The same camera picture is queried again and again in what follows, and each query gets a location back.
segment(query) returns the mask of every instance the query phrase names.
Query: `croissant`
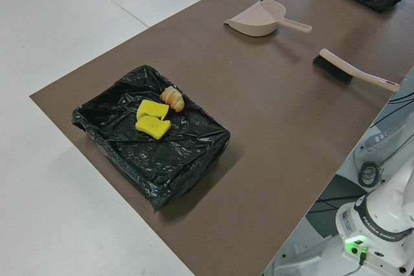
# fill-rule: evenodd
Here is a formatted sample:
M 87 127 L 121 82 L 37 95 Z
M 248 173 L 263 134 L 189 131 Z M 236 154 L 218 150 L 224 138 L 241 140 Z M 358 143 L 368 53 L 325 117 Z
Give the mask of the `croissant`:
M 166 88 L 161 94 L 160 99 L 168 104 L 171 109 L 174 109 L 175 112 L 180 112 L 184 109 L 182 94 L 173 87 Z

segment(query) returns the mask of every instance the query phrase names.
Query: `gray cable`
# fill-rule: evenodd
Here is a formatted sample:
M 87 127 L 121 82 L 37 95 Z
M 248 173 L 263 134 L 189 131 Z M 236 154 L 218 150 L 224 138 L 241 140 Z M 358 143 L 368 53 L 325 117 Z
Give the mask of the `gray cable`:
M 355 274 L 357 271 L 359 271 L 359 270 L 360 270 L 361 266 L 362 266 L 362 265 L 359 265 L 359 267 L 358 267 L 356 270 L 354 270 L 354 271 L 350 271 L 348 274 L 345 274 L 344 276 L 350 276 L 350 275 L 352 275 L 352 274 Z

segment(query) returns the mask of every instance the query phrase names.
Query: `white floor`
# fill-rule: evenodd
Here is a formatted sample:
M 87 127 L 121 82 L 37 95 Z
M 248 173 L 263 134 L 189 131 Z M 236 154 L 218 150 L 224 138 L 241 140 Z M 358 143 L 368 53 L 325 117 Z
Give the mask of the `white floor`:
M 0 0 L 0 275 L 193 275 L 29 95 L 199 0 Z

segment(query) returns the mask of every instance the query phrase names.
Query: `dustpan handle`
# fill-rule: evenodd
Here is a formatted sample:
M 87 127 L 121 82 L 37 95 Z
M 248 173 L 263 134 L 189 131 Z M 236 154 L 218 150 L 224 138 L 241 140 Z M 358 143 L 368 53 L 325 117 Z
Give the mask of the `dustpan handle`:
M 289 19 L 281 19 L 279 21 L 279 24 L 285 27 L 289 27 L 291 29 L 299 30 L 300 32 L 311 32 L 312 30 L 312 27 L 310 27 L 309 25 L 291 21 Z

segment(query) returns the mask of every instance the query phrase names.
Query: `brush handle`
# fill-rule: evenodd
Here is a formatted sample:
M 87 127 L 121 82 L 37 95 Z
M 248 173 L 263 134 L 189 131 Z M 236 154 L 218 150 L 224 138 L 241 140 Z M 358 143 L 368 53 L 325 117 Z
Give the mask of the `brush handle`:
M 294 29 L 294 30 L 299 30 L 300 32 L 311 32 L 311 30 L 312 30 L 312 27 L 309 26 L 309 25 L 305 25 L 305 24 L 302 24 L 302 23 L 299 23 L 299 22 L 291 21 L 291 20 L 285 19 L 285 18 L 278 21 L 278 23 L 280 25 L 285 26 L 285 27 L 289 27 L 289 28 Z
M 337 66 L 338 68 L 342 69 L 346 73 L 356 78 L 378 85 L 379 87 L 383 87 L 387 90 L 392 90 L 393 92 L 396 92 L 400 89 L 400 85 L 398 83 L 391 82 L 391 81 L 373 76 L 371 74 L 367 74 L 359 69 L 356 69 L 351 64 L 348 64 L 346 61 L 339 58 L 332 52 L 329 52 L 326 48 L 323 48 L 321 52 L 319 53 L 319 55 L 325 58 L 327 61 L 330 61 L 333 65 Z

